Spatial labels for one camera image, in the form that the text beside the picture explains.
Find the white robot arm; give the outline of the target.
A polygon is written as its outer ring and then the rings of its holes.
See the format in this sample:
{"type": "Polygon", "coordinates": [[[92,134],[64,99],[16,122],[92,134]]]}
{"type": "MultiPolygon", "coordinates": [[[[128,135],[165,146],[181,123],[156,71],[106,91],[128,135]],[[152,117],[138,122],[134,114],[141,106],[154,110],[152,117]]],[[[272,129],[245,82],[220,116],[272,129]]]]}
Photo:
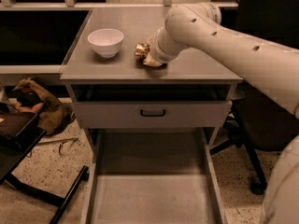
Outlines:
{"type": "Polygon", "coordinates": [[[246,98],[237,101],[249,148],[281,150],[265,185],[260,224],[299,224],[298,51],[224,28],[219,14],[209,3],[170,8],[149,39],[144,64],[158,67],[185,49],[199,49],[249,83],[246,98]]]}

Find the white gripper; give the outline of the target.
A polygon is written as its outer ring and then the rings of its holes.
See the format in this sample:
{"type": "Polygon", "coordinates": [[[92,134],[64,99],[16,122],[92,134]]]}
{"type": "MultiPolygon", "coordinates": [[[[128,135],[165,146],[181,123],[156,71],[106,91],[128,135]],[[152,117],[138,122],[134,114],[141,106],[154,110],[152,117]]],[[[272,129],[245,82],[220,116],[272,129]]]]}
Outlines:
{"type": "Polygon", "coordinates": [[[164,27],[148,37],[146,43],[149,46],[149,54],[143,64],[148,67],[160,67],[163,63],[169,63],[188,48],[187,45],[174,41],[164,27]]]}

